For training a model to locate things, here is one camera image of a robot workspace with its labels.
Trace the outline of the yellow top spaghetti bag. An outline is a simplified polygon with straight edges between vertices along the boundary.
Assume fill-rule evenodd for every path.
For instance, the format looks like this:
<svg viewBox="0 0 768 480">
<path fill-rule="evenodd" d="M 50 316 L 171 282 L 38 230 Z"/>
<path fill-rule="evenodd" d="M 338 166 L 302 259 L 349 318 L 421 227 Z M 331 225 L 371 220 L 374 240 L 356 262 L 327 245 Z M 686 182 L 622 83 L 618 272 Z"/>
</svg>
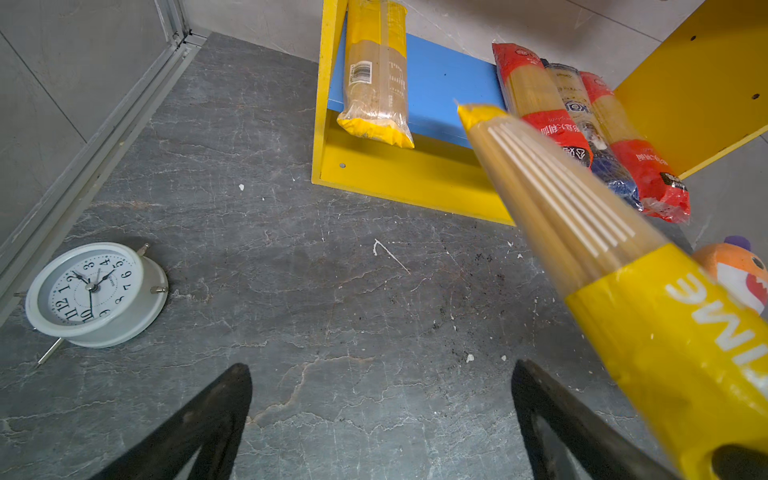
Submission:
<svg viewBox="0 0 768 480">
<path fill-rule="evenodd" d="M 407 13 L 407 8 L 396 1 L 348 3 L 344 110 L 337 123 L 355 137 L 412 149 Z"/>
</svg>

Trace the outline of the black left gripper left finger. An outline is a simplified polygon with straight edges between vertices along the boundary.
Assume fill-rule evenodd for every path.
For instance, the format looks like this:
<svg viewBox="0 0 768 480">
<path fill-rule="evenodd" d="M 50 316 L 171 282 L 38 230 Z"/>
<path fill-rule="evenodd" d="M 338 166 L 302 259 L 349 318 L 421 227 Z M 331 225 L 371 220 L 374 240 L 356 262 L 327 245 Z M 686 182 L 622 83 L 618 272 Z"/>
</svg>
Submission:
<svg viewBox="0 0 768 480">
<path fill-rule="evenodd" d="M 236 363 L 95 479 L 228 479 L 252 400 L 250 369 Z"/>
</svg>

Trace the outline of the blue gold spaghetti bag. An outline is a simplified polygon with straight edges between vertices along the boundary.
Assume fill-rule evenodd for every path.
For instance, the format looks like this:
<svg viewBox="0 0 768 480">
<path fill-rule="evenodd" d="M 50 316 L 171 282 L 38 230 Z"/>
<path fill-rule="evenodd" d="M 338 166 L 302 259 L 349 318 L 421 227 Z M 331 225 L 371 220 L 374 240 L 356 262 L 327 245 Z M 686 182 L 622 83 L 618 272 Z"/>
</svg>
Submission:
<svg viewBox="0 0 768 480">
<path fill-rule="evenodd" d="M 642 212 L 638 187 L 604 138 L 580 72 L 574 67 L 548 62 L 546 59 L 542 63 L 557 87 L 566 111 L 579 127 L 593 153 L 591 171 L 631 208 Z"/>
</svg>

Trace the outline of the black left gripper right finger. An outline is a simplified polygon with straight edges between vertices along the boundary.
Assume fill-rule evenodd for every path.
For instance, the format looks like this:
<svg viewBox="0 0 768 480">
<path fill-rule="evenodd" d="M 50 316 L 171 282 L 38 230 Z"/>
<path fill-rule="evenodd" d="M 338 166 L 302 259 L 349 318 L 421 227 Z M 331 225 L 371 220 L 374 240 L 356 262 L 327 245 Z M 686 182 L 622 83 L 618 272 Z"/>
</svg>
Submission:
<svg viewBox="0 0 768 480">
<path fill-rule="evenodd" d="M 607 425 L 539 365 L 519 360 L 511 393 L 535 479 L 675 479 Z"/>
</svg>

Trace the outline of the red yellow spaghetti bag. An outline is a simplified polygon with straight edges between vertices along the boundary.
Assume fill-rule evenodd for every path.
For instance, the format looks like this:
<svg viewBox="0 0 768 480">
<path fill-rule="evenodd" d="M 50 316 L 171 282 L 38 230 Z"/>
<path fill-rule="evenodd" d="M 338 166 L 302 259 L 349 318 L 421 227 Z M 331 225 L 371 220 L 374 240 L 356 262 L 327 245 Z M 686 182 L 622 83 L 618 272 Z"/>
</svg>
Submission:
<svg viewBox="0 0 768 480">
<path fill-rule="evenodd" d="M 566 111 L 542 59 L 532 50 L 515 43 L 493 43 L 492 50 L 507 110 L 590 169 L 593 162 L 591 148 Z"/>
</svg>

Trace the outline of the yellow clear spaghetti bag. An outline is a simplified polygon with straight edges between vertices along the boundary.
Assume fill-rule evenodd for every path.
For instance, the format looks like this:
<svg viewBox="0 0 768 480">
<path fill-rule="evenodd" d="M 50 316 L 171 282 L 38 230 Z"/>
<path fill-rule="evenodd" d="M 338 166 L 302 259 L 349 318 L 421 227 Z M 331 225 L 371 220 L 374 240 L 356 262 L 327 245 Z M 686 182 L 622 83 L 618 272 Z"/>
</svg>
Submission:
<svg viewBox="0 0 768 480">
<path fill-rule="evenodd" d="M 765 463 L 766 322 L 553 140 L 507 115 L 507 143 L 468 133 L 477 158 L 678 471 L 711 479 L 721 466 L 744 475 Z"/>
</svg>

